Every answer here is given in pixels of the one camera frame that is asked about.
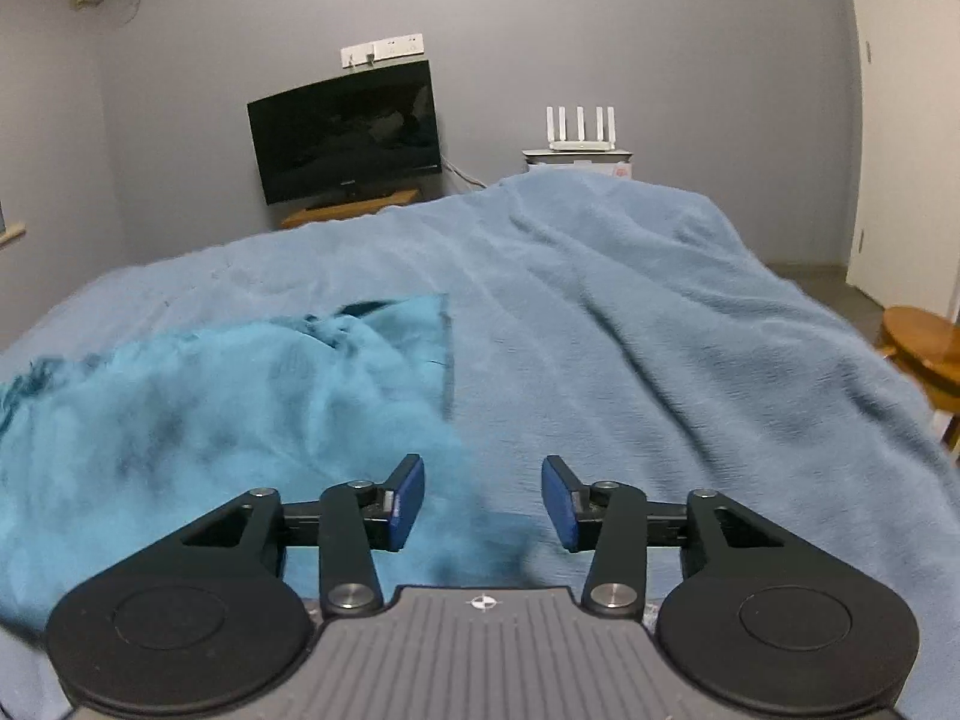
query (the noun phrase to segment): turquoise towel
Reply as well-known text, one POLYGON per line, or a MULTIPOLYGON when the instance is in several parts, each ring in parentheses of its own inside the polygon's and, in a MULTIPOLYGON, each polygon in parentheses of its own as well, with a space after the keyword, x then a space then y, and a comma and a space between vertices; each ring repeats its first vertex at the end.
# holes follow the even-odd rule
MULTIPOLYGON (((443 419, 450 370, 437 295, 35 362, 0 388, 0 617, 40 630, 72 586, 248 488, 312 499, 408 452, 427 498, 407 549, 380 561, 384 592, 515 570, 502 543, 478 553, 485 516, 443 419)), ((287 581, 317 595, 315 550, 291 550, 287 581)))

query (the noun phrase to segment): gray wall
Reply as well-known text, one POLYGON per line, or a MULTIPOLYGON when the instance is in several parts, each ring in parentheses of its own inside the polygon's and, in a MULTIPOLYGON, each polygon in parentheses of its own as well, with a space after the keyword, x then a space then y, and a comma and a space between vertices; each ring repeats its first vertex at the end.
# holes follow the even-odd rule
POLYGON ((612 104, 635 177, 702 191, 761 258, 846 258, 854 47, 844 0, 142 0, 104 18, 107 130, 133 257, 268 229, 245 105, 423 32, 445 150, 488 181, 544 106, 612 104))
POLYGON ((68 0, 0 0, 0 202, 27 224, 0 250, 0 349, 127 262, 90 25, 68 0))

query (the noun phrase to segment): metal screw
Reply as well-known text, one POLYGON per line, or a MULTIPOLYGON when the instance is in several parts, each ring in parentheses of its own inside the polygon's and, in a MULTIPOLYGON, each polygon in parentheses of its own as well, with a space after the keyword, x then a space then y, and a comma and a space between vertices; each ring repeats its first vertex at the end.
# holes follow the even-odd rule
POLYGON ((605 584, 597 584, 590 591, 590 598, 592 598, 593 603, 602 607, 623 608, 637 600, 637 591, 628 584, 607 581, 605 584))
POLYGON ((339 608, 360 608, 368 605, 376 596, 366 584, 349 581, 347 584, 338 584, 330 590, 326 600, 339 608))

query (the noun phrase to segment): bed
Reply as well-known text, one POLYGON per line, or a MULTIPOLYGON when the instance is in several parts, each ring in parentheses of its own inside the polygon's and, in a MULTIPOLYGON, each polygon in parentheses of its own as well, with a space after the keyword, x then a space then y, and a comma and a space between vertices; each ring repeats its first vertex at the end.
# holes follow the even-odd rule
MULTIPOLYGON (((576 587, 589 561, 550 536, 545 455, 653 500, 718 488, 904 596, 922 646, 901 709, 952 716, 960 485, 923 396, 702 196, 536 172, 114 271, 0 355, 0 381, 40 355, 425 293, 448 295, 469 483, 539 529, 517 581, 576 587)), ((651 558, 650 597, 679 579, 675 554, 651 558)))

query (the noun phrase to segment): television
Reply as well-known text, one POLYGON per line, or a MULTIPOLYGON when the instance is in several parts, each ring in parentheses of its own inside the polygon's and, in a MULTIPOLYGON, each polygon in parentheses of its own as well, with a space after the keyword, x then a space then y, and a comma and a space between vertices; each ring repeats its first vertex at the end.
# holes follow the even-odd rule
POLYGON ((440 171, 426 60, 301 86, 247 113, 267 204, 440 171))

